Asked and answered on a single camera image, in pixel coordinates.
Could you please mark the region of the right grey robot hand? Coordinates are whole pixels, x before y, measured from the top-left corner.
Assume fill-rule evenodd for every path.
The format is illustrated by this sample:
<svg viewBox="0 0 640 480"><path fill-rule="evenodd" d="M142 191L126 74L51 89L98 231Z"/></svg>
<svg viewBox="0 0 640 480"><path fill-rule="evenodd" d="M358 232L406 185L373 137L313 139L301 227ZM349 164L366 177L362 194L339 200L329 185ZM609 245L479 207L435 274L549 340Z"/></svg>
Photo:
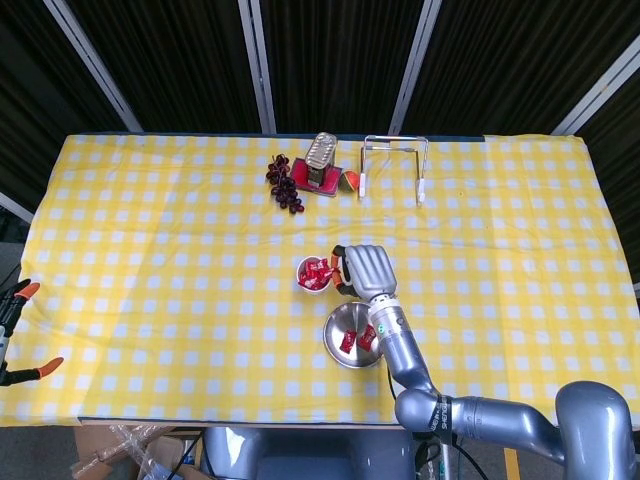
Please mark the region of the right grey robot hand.
<svg viewBox="0 0 640 480"><path fill-rule="evenodd" d="M332 281L345 296L371 302L382 295L393 297L397 280L388 254L382 246L336 245L331 254Z"/></svg>

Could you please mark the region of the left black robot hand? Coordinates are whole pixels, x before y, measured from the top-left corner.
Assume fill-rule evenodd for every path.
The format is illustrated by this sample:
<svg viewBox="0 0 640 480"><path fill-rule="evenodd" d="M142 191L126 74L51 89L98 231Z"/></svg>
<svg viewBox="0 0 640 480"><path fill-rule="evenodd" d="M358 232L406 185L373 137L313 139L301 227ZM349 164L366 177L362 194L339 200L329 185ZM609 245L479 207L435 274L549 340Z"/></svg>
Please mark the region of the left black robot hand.
<svg viewBox="0 0 640 480"><path fill-rule="evenodd" d="M22 309L40 288L38 282L25 279L1 293L1 386L39 381L51 375L64 361L57 357L41 367L10 371L6 360L10 339L21 317Z"/></svg>

